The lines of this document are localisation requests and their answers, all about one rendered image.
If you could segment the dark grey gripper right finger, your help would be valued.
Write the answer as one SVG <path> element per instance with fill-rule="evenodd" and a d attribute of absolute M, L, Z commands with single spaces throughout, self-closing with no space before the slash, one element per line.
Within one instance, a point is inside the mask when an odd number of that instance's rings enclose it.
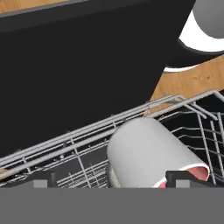
<path fill-rule="evenodd" d="M 216 187 L 210 182 L 197 179 L 189 171 L 167 171 L 165 177 L 165 186 L 169 188 Z"/>

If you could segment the grey round cap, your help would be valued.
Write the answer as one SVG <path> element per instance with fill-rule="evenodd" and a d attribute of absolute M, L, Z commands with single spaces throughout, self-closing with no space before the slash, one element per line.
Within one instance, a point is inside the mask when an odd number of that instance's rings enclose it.
<path fill-rule="evenodd" d="M 196 0 L 192 11 L 206 35 L 224 39 L 224 0 Z"/>

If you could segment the black and white round object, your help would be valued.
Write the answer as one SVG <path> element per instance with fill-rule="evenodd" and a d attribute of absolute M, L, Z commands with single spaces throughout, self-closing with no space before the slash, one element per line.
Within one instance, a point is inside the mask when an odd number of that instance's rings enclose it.
<path fill-rule="evenodd" d="M 207 35 L 191 11 L 164 72 L 178 73 L 191 70 L 223 54 L 224 38 Z"/>

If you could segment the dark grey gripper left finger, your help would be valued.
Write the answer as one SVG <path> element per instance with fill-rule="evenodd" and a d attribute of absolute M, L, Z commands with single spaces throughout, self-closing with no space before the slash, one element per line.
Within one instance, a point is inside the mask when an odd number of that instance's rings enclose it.
<path fill-rule="evenodd" d="M 5 185 L 6 188 L 12 188 L 12 187 L 51 188 L 55 186 L 56 186 L 56 173 L 54 171 L 36 172 L 26 179 Z"/>

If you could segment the grey cup with pink inside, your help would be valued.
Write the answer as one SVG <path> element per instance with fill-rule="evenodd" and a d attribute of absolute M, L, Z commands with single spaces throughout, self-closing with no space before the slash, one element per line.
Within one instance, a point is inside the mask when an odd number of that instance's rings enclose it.
<path fill-rule="evenodd" d="M 126 122 L 109 139 L 110 183 L 117 188 L 164 188 L 165 173 L 188 171 L 208 180 L 209 166 L 154 118 Z"/>

